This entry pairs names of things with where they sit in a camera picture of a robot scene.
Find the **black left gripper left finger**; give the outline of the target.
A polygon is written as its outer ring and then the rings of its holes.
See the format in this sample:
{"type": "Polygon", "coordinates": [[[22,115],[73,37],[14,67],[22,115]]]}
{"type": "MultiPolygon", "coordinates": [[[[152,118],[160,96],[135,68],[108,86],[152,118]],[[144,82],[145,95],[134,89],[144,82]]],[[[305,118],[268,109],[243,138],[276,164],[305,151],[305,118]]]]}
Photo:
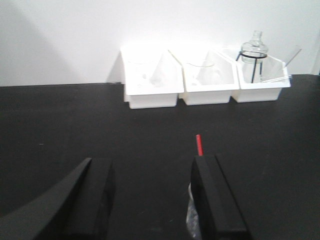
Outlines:
{"type": "Polygon", "coordinates": [[[2,240],[105,240],[116,176],[109,158],[86,158],[39,197],[0,219],[2,240]]]}

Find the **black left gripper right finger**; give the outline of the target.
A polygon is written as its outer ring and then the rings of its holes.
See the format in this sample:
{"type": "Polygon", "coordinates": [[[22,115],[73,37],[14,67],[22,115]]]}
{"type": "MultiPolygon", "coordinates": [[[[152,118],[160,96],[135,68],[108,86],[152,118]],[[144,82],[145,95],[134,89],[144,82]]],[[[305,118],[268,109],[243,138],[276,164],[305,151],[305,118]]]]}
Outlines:
{"type": "Polygon", "coordinates": [[[252,238],[216,155],[194,157],[190,183],[203,240],[252,238]]]}

